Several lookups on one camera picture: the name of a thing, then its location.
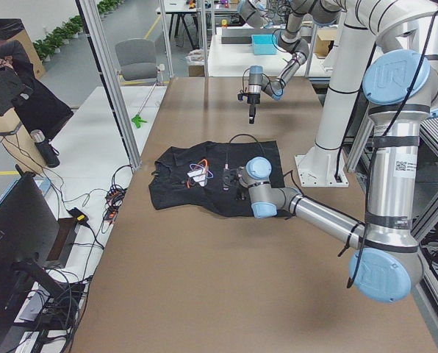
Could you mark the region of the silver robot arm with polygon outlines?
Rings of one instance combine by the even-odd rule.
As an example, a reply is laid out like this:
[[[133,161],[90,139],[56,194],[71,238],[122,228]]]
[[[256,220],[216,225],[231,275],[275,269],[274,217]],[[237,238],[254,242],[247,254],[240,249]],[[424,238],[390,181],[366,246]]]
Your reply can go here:
[[[280,1],[271,9],[266,1],[240,1],[237,10],[242,19],[253,28],[265,28],[284,23],[283,29],[273,30],[272,44],[290,54],[290,60],[275,79],[263,73],[263,67],[252,65],[248,69],[248,88],[237,95],[247,98],[248,122],[253,124],[260,94],[266,93],[279,100],[287,83],[309,58],[309,44],[301,37],[300,29],[305,15],[310,15],[318,26],[328,26],[337,20],[341,8],[330,1]]]
[[[365,218],[359,221],[314,200],[299,188],[275,188],[271,164],[255,157],[239,170],[255,217],[280,210],[354,248],[348,285],[378,302],[407,297],[423,277],[418,243],[411,234],[420,125],[438,116],[438,1],[289,1],[285,27],[274,40],[291,58],[275,79],[250,70],[248,95],[274,99],[310,50],[301,37],[305,15],[320,26],[340,15],[341,35],[329,91],[313,147],[296,157],[302,185],[344,186],[340,144],[360,93],[369,102],[373,153],[367,176]]]

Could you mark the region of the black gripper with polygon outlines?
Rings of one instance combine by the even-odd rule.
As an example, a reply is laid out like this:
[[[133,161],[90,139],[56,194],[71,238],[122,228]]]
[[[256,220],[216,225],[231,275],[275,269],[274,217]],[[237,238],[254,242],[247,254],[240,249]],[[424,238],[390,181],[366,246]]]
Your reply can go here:
[[[250,124],[255,123],[256,105],[260,104],[260,93],[246,93],[247,103],[249,104],[248,120]]]
[[[231,185],[237,188],[236,200],[245,201],[247,199],[247,187],[244,181],[242,181],[243,167],[230,170]]]

